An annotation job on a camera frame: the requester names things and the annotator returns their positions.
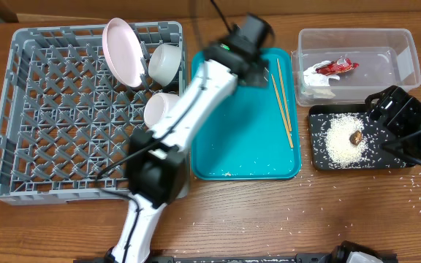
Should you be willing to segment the wooden chopstick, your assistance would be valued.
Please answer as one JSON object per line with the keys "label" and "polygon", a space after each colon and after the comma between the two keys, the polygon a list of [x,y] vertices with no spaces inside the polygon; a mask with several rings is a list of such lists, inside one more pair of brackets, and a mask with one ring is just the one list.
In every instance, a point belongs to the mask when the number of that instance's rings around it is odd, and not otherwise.
{"label": "wooden chopstick", "polygon": [[291,120],[290,120],[290,116],[289,116],[287,97],[286,97],[285,86],[284,86],[284,78],[283,78],[282,71],[281,71],[281,63],[280,63],[278,58],[277,58],[276,61],[277,61],[277,66],[278,66],[279,80],[280,80],[280,84],[281,84],[283,103],[284,103],[284,109],[285,109],[285,113],[286,113],[288,129],[289,129],[289,132],[291,132],[292,131],[292,125],[291,125]]}
{"label": "wooden chopstick", "polygon": [[293,149],[294,145],[293,145],[292,137],[291,137],[291,134],[290,134],[290,131],[289,131],[287,118],[286,118],[286,115],[284,113],[284,109],[283,109],[283,106],[282,106],[282,103],[281,103],[281,98],[280,98],[279,93],[278,93],[278,87],[276,85],[276,80],[275,80],[273,74],[271,74],[270,76],[271,76],[271,79],[272,79],[273,88],[274,88],[274,91],[275,91],[275,94],[276,94],[276,99],[277,99],[277,102],[278,102],[278,107],[279,107],[281,117],[282,117],[282,121],[283,121],[283,124],[284,124],[284,129],[285,129],[285,132],[287,134],[289,146],[290,146],[291,149]]}

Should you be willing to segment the brown food scrap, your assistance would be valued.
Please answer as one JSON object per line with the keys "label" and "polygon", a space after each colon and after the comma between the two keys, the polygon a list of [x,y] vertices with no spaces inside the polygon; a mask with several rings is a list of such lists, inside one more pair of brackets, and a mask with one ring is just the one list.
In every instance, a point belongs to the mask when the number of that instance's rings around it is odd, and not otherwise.
{"label": "brown food scrap", "polygon": [[353,132],[349,137],[349,141],[351,144],[358,146],[363,141],[363,133],[360,130]]}

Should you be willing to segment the white napkin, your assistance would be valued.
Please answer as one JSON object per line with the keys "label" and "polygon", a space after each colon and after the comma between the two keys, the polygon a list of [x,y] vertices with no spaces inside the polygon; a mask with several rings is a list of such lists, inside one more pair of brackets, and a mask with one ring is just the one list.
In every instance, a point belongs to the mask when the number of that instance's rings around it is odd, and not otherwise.
{"label": "white napkin", "polygon": [[315,99],[332,99],[335,94],[330,90],[330,80],[340,80],[337,74],[323,75],[316,72],[316,69],[327,66],[330,61],[321,61],[310,66],[303,72],[305,85],[301,88],[301,94],[313,96]]}

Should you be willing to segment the pile of white rice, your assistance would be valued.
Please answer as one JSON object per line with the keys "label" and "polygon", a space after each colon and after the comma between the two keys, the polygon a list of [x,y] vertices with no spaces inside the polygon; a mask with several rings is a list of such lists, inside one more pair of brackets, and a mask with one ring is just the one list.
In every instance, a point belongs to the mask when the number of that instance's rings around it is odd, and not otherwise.
{"label": "pile of white rice", "polygon": [[329,128],[325,135],[325,147],[329,159],[337,167],[347,168],[364,159],[364,152],[368,149],[367,139],[363,134],[363,141],[355,146],[350,143],[350,135],[360,130],[365,124],[358,114],[338,114],[329,121]]}

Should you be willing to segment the red snack wrapper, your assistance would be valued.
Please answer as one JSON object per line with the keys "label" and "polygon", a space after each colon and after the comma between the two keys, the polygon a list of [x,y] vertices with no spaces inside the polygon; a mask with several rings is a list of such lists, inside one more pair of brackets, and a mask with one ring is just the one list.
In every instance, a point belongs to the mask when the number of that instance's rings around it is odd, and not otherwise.
{"label": "red snack wrapper", "polygon": [[352,62],[349,58],[340,58],[337,61],[331,61],[324,66],[317,67],[315,72],[325,76],[339,75],[356,69],[358,66],[358,63]]}

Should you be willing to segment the grey bowl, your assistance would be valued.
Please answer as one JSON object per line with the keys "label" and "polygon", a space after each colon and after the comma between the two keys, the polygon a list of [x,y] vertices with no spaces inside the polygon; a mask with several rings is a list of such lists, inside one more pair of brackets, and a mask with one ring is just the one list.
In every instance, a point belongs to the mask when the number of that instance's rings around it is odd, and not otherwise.
{"label": "grey bowl", "polygon": [[169,85],[181,64],[182,50],[177,46],[162,44],[153,52],[148,65],[148,74],[158,84]]}

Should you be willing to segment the large white plate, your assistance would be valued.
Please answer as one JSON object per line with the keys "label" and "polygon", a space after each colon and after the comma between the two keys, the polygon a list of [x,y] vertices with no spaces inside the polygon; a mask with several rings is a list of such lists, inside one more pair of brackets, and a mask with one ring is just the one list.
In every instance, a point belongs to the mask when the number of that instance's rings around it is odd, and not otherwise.
{"label": "large white plate", "polygon": [[113,18],[102,32],[102,49],[107,66],[120,83],[132,88],[142,85],[145,73],[140,42],[132,27],[120,18]]}

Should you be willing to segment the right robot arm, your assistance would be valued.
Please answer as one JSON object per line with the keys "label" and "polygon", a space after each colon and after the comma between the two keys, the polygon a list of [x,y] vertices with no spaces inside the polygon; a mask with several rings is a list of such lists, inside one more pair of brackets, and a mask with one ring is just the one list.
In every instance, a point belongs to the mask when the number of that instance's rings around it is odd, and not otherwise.
{"label": "right robot arm", "polygon": [[365,99],[368,116],[394,134],[380,148],[408,164],[421,166],[421,102],[396,85]]}

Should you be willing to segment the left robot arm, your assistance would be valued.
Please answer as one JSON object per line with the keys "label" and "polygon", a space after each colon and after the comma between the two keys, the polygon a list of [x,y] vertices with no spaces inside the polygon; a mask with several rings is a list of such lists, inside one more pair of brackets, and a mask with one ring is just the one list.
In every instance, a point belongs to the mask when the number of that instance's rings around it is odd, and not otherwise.
{"label": "left robot arm", "polygon": [[109,172],[124,164],[129,181],[129,193],[120,195],[129,203],[125,224],[106,262],[148,259],[162,211],[185,185],[182,169],[192,140],[239,80],[265,71],[261,49],[272,33],[268,22],[247,14],[242,26],[233,26],[228,35],[204,47],[204,60],[177,104],[149,130],[134,131],[128,156],[105,168]]}

